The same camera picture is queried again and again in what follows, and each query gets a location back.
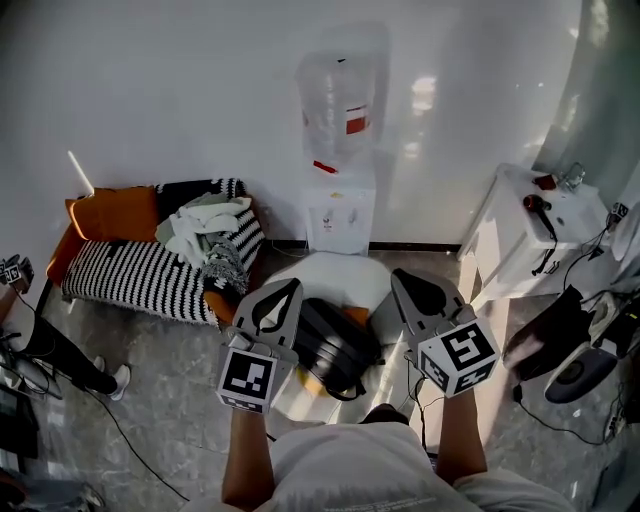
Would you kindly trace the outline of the chrome faucet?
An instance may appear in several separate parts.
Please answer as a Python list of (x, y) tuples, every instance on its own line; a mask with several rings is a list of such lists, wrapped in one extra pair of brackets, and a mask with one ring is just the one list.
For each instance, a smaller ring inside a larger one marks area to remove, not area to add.
[(578, 161), (573, 162), (568, 169), (563, 171), (558, 179), (558, 187), (567, 192), (577, 190), (586, 176), (584, 165)]

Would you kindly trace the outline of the person's white shirt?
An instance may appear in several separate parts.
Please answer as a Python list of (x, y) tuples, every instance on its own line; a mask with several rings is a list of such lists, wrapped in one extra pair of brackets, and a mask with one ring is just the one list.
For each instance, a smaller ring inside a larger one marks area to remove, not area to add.
[(292, 431), (271, 447), (275, 490), (255, 512), (575, 512), (513, 472), (446, 483), (417, 434), (397, 422)]

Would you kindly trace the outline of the white round armchair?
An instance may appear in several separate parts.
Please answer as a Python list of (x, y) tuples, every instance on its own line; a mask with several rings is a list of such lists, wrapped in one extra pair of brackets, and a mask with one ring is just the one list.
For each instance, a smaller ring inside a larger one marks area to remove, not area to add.
[[(390, 271), (368, 257), (315, 252), (272, 274), (267, 282), (288, 278), (301, 281), (305, 298), (320, 298), (342, 307), (367, 308), (369, 316), (378, 306), (386, 313), (391, 311)], [(330, 395), (312, 396), (300, 385), (295, 373), (274, 402), (274, 408), (294, 422), (313, 424), (356, 423), (381, 403), (389, 403), (410, 415), (413, 403), (409, 392), (418, 384), (419, 373), (405, 359), (408, 345), (397, 315), (392, 316), (391, 323), (377, 336), (385, 363), (364, 374), (364, 396), (350, 402)]]

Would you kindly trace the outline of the dark backpack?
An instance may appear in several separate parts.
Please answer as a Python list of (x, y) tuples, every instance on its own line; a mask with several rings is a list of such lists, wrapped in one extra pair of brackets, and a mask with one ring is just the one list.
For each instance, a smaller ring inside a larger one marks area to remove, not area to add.
[(385, 363), (380, 343), (365, 328), (319, 298), (302, 302), (293, 349), (299, 364), (343, 402), (365, 395), (363, 375)]

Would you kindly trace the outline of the greenish glass panel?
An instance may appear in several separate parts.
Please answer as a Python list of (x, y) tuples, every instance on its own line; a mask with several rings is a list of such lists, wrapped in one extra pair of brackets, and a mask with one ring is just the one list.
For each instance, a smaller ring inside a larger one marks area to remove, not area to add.
[(640, 0), (582, 0), (576, 47), (533, 168), (578, 163), (607, 206), (640, 163)]

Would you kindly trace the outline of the pile of white clothes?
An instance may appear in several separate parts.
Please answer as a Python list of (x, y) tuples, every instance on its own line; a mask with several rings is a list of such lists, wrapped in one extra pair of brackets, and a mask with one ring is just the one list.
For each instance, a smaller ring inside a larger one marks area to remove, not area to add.
[(240, 227), (237, 216), (250, 206), (249, 197), (226, 200), (221, 194), (205, 193), (161, 222), (156, 241), (176, 254), (181, 263), (201, 268), (211, 257), (213, 236), (236, 233)]

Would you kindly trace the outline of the white cabinet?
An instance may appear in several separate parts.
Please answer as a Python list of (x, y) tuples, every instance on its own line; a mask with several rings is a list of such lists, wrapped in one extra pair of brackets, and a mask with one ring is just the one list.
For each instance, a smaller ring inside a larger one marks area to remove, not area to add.
[[(569, 283), (567, 271), (578, 272), (579, 263), (593, 263), (589, 253), (608, 245), (605, 221), (608, 211), (597, 188), (581, 185), (574, 192), (559, 187), (537, 188), (532, 180), (541, 172), (501, 164), (480, 212), (465, 235), (457, 258), (475, 261), (481, 288), (472, 300), (474, 308), (501, 299), (549, 295)], [(551, 204), (546, 212), (558, 243), (542, 274), (539, 266), (553, 241), (539, 217), (528, 212), (523, 198), (535, 194)]]

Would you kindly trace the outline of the yellow seat cushion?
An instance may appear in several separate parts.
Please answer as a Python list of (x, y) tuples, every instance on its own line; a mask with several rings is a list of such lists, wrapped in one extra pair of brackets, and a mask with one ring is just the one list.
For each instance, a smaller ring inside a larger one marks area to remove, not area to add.
[(296, 369), (296, 378), (300, 385), (312, 396), (328, 397), (325, 386), (312, 374), (303, 368)]

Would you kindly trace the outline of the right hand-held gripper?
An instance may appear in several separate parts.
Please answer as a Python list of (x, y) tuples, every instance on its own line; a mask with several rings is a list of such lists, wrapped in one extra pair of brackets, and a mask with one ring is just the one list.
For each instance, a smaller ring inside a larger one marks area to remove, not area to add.
[(446, 397), (470, 390), (492, 375), (500, 350), (489, 321), (451, 321), (469, 309), (452, 281), (427, 271), (396, 268), (391, 289), (408, 329), (412, 366)]

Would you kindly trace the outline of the person's dark trousers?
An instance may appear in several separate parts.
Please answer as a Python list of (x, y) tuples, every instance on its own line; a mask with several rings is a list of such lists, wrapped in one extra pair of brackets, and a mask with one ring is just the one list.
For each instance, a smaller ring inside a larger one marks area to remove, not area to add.
[(372, 423), (400, 423), (408, 426), (409, 419), (391, 404), (383, 403), (374, 407), (361, 421), (361, 424)]

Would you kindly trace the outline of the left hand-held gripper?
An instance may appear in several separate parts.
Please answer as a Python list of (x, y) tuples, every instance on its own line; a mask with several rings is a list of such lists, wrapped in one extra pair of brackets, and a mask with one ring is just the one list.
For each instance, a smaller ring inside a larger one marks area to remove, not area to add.
[[(235, 327), (225, 331), (226, 340), (220, 346), (217, 396), (222, 404), (269, 412), (298, 365), (291, 347), (302, 301), (298, 279), (265, 284), (242, 299), (233, 319)], [(275, 344), (253, 336), (265, 336)]]

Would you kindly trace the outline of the black hair dryer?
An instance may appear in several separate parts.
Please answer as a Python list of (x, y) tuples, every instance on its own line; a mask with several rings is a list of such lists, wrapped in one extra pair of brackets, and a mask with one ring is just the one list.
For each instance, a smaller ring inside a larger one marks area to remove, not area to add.
[(547, 229), (551, 240), (553, 241), (553, 247), (551, 249), (548, 249), (545, 252), (542, 262), (539, 264), (537, 268), (531, 271), (533, 276), (537, 276), (543, 273), (548, 261), (553, 256), (557, 247), (558, 238), (557, 238), (555, 228), (546, 214), (546, 212), (551, 209), (551, 204), (549, 202), (545, 201), (539, 195), (530, 194), (523, 198), (522, 203), (524, 208), (528, 212), (533, 213), (539, 217), (540, 221), (542, 222), (544, 227)]

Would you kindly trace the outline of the large orange pillow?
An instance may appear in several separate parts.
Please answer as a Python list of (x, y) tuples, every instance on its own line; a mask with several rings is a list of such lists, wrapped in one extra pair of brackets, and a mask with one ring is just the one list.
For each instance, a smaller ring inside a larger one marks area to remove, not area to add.
[(153, 242), (159, 224), (152, 186), (95, 188), (92, 195), (66, 199), (71, 223), (84, 240)]

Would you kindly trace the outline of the black box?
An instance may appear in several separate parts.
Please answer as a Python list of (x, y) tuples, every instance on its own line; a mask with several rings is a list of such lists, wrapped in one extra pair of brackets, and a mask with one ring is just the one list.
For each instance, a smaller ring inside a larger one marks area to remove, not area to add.
[(0, 449), (37, 459), (39, 426), (30, 400), (0, 383)]

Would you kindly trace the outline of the person's right forearm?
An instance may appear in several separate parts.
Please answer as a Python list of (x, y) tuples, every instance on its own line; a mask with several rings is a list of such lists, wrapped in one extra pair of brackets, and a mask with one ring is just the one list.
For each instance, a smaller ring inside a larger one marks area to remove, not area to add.
[(460, 478), (486, 471), (474, 390), (445, 398), (436, 474), (453, 485)]

